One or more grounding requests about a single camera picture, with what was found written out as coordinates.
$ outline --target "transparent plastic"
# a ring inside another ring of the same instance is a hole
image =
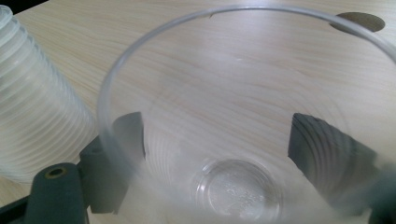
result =
[[[131,177],[122,211],[134,223],[341,219],[288,157],[293,115],[323,119],[374,150],[376,165],[393,164],[395,62],[379,35],[299,7],[212,8],[154,29],[114,63],[98,101],[106,153]],[[134,112],[145,158],[112,126]]]
[[[4,6],[0,108],[0,175],[20,183],[52,164],[77,162],[96,133],[89,109]]]

